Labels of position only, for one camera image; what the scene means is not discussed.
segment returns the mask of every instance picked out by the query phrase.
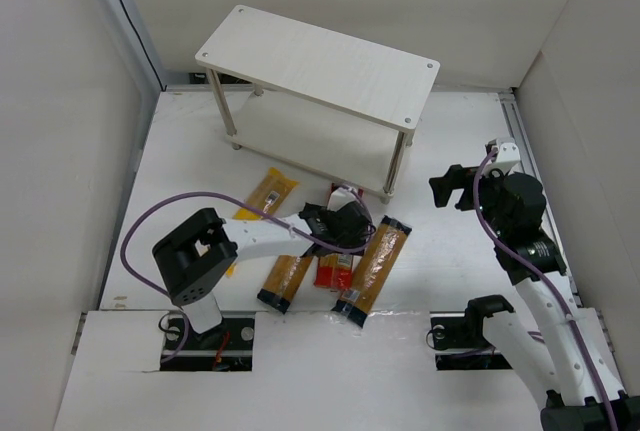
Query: black cable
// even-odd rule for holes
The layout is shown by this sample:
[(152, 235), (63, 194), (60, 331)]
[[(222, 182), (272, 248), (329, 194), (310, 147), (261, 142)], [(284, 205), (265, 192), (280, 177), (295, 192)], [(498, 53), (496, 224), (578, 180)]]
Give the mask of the black cable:
[(147, 58), (147, 61), (149, 61), (149, 65), (151, 66), (151, 69), (153, 70), (153, 74), (156, 75), (156, 79), (158, 80), (158, 84), (160, 85), (160, 90), (164, 91), (166, 89), (166, 86), (164, 86), (162, 84), (162, 80), (160, 79), (160, 75), (158, 75), (158, 72), (156, 71), (156, 68), (153, 66), (153, 62), (151, 61), (151, 58), (149, 57), (149, 53), (147, 52), (147, 48), (144, 47), (144, 42), (142, 41), (142, 38), (140, 37), (140, 33), (138, 33), (138, 30), (136, 29), (135, 25), (133, 24), (133, 21), (131, 20), (131, 16), (129, 16), (129, 12), (127, 11), (127, 7), (124, 5), (124, 1), (122, 0), (118, 0), (120, 2), (120, 6), (122, 7), (122, 10), (124, 11), (124, 15), (127, 18), (127, 21), (129, 21), (129, 24), (131, 25), (131, 29), (133, 29), (133, 32), (136, 34), (136, 37), (138, 38), (138, 41), (140, 42), (140, 46), (142, 47), (142, 52), (144, 53), (145, 57)]

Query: shelf leg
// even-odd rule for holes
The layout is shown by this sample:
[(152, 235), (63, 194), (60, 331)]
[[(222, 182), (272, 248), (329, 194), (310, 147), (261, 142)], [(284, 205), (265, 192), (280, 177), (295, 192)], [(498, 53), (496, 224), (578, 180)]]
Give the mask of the shelf leg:
[(227, 99), (224, 97), (224, 90), (222, 89), (222, 85), (220, 84), (218, 73), (212, 69), (207, 68), (207, 78), (209, 78), (209, 83), (211, 83), (213, 96), (216, 98), (216, 103), (218, 104), (218, 109), (220, 110), (222, 121), (224, 121), (224, 126), (225, 128), (227, 128), (227, 134), (229, 136), (235, 136), (236, 134), (238, 134), (238, 131), (236, 130), (236, 125), (233, 124), (233, 118), (231, 117), (231, 112), (229, 111)]
[(407, 146), (407, 133), (398, 131), (398, 137), (396, 138), (396, 146), (393, 149), (393, 156), (391, 157), (391, 163), (389, 164), (389, 173), (387, 174), (387, 180), (384, 183), (383, 191), (387, 195), (382, 198), (382, 202), (387, 204), (393, 191), (396, 187), (396, 179), (398, 178), (398, 172), (400, 171), (400, 163), (402, 163), (402, 156), (404, 155), (404, 148)]

